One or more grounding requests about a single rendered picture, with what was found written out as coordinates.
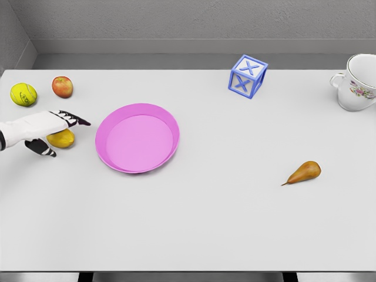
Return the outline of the yellow lemon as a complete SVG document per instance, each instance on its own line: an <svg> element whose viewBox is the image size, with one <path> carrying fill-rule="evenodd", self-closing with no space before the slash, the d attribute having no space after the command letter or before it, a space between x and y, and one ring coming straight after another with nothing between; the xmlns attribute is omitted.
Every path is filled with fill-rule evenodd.
<svg viewBox="0 0 376 282"><path fill-rule="evenodd" d="M64 129L60 132L47 135L46 139L49 142L49 144L52 145L53 147L65 149L74 144L75 135L71 130Z"/></svg>

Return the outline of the brown pear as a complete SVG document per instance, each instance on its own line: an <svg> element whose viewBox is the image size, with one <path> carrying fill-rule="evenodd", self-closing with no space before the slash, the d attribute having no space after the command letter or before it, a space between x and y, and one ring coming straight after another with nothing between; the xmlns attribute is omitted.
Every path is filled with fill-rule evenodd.
<svg viewBox="0 0 376 282"><path fill-rule="evenodd" d="M283 186L286 184L294 184L298 182L303 182L306 180L315 179L321 174L321 167L315 161L304 162L288 179Z"/></svg>

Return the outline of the blue letter block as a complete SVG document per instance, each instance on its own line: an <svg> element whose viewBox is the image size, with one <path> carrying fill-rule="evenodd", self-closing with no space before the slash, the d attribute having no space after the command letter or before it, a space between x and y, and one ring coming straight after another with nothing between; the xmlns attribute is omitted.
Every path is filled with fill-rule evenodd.
<svg viewBox="0 0 376 282"><path fill-rule="evenodd" d="M267 63L242 55L231 69L228 89L252 99L263 83L267 68Z"/></svg>

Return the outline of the yellow tennis ball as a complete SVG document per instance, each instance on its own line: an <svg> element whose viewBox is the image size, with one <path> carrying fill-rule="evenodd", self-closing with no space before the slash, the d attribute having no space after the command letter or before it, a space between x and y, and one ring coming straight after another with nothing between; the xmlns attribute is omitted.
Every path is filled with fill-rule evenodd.
<svg viewBox="0 0 376 282"><path fill-rule="evenodd" d="M13 103L28 107L36 102L38 94L31 85L27 83L17 83L11 87L10 97Z"/></svg>

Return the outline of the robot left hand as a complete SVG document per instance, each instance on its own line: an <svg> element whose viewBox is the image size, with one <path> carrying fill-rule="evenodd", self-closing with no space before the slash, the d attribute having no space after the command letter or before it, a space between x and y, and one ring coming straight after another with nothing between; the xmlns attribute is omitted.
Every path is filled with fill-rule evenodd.
<svg viewBox="0 0 376 282"><path fill-rule="evenodd" d="M64 110L43 111L28 115L22 118L21 122L26 126L22 138L25 146L38 155L51 157L56 157L56 153L42 139L43 137L75 125L91 125L87 120Z"/></svg>

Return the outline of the red apple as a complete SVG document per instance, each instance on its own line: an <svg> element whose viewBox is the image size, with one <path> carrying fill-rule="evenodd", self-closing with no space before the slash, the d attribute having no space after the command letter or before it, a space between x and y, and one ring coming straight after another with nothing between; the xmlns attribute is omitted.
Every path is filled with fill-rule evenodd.
<svg viewBox="0 0 376 282"><path fill-rule="evenodd" d="M52 90L60 98L69 98L73 94L73 83L66 76L57 76L52 81Z"/></svg>

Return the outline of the pink plate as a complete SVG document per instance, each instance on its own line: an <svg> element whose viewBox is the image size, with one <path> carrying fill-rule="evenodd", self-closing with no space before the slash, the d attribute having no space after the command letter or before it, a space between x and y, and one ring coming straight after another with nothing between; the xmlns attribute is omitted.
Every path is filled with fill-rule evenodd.
<svg viewBox="0 0 376 282"><path fill-rule="evenodd" d="M160 106L134 103L103 119L95 136L101 161L124 173L144 173L165 164L177 150L180 128Z"/></svg>

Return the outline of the white floral cup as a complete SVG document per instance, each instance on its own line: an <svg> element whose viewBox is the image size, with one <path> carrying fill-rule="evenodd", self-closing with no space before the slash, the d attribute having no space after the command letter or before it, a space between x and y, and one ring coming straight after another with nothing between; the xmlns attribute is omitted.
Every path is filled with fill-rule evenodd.
<svg viewBox="0 0 376 282"><path fill-rule="evenodd" d="M349 58L344 73L330 79L337 90L338 104L355 112L376 103L376 55L356 54Z"/></svg>

